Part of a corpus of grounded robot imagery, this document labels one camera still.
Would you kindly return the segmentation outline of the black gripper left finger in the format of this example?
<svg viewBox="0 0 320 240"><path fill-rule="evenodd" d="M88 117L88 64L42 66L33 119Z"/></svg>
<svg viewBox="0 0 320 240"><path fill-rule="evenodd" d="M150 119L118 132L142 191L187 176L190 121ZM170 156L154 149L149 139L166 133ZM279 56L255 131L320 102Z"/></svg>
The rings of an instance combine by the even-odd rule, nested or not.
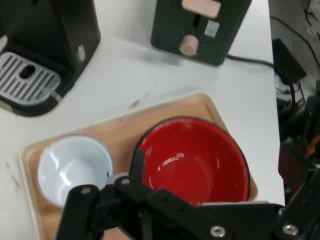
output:
<svg viewBox="0 0 320 240"><path fill-rule="evenodd" d="M57 240L100 240L119 227L134 240L225 240L227 229L167 190L142 183L145 152L133 152L128 176L102 190L73 188L67 196Z"/></svg>

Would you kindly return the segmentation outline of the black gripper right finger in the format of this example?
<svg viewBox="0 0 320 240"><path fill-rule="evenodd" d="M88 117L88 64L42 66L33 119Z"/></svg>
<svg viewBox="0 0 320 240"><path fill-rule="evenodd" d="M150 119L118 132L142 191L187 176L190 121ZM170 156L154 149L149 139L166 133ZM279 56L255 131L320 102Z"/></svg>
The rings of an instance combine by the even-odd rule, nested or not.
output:
<svg viewBox="0 0 320 240"><path fill-rule="evenodd" d="M313 170L286 205L272 229L275 240L320 238L320 170Z"/></svg>

